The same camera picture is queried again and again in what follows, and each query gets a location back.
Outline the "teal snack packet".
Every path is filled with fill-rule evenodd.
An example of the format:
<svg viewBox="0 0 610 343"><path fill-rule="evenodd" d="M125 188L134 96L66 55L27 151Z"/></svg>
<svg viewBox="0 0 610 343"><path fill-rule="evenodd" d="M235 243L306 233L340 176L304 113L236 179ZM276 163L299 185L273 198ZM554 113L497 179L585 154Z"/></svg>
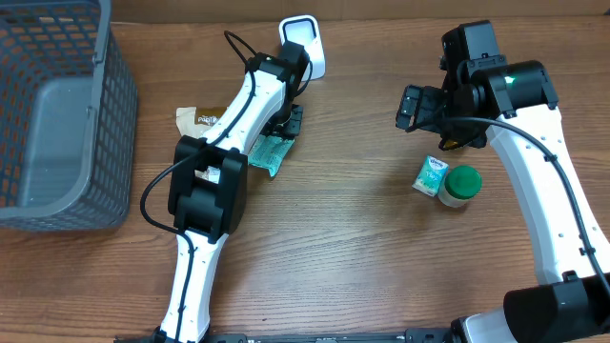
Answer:
<svg viewBox="0 0 610 343"><path fill-rule="evenodd" d="M270 177L274 178L278 174L282 161L294 142L294 139L259 135L249 152L249 164L266 170Z"/></svg>

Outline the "teal tissue pack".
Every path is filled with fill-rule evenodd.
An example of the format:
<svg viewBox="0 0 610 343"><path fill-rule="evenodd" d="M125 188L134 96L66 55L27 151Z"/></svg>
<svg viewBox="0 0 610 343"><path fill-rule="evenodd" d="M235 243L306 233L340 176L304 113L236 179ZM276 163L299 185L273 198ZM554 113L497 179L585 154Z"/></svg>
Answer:
<svg viewBox="0 0 610 343"><path fill-rule="evenodd" d="M437 195L442 179L449 171L449 165L442 160L428 155L422 164L412 187L431 197Z"/></svg>

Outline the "green lid jar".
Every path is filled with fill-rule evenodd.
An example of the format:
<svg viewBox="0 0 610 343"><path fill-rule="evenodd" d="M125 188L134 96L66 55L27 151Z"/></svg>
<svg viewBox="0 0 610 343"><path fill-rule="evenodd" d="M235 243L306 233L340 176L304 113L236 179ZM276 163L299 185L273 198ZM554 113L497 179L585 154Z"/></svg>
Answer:
<svg viewBox="0 0 610 343"><path fill-rule="evenodd" d="M459 208L474 198L482 187L482 177L471 166L458 166L443 178L437 197L445 206Z"/></svg>

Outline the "brown snack bag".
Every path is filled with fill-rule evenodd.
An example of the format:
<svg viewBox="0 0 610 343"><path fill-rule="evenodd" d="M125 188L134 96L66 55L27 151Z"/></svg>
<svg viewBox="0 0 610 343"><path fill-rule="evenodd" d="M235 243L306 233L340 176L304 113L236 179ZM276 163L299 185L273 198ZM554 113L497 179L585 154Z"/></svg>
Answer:
<svg viewBox="0 0 610 343"><path fill-rule="evenodd" d="M180 135L201 138L222 117L226 107L182 107L175 111L175 124Z"/></svg>

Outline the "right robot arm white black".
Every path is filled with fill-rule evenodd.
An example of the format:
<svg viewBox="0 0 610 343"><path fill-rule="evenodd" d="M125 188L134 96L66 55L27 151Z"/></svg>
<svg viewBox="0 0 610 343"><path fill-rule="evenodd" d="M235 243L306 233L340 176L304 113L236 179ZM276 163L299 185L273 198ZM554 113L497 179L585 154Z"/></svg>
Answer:
<svg viewBox="0 0 610 343"><path fill-rule="evenodd" d="M566 342L609 330L609 243L563 137L559 98L536 60L511 64L489 21L442 37L438 87L407 87L404 131L437 133L444 151L491 146L508 173L535 257L537 285L455 320L447 342Z"/></svg>

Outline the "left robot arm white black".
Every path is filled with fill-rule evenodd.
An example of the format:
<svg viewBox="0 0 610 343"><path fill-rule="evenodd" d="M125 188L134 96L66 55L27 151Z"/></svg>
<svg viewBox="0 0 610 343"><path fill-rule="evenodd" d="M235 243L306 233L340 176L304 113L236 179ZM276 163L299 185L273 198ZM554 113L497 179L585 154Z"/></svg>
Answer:
<svg viewBox="0 0 610 343"><path fill-rule="evenodd" d="M221 119L203 137L178 141L166 170L178 253L170 305L155 341L203 341L221 250L246 207L248 154L259 137L299 135L303 109L294 100L307 84L309 65L306 49L291 41L278 56L256 53L246 60L242 87Z"/></svg>

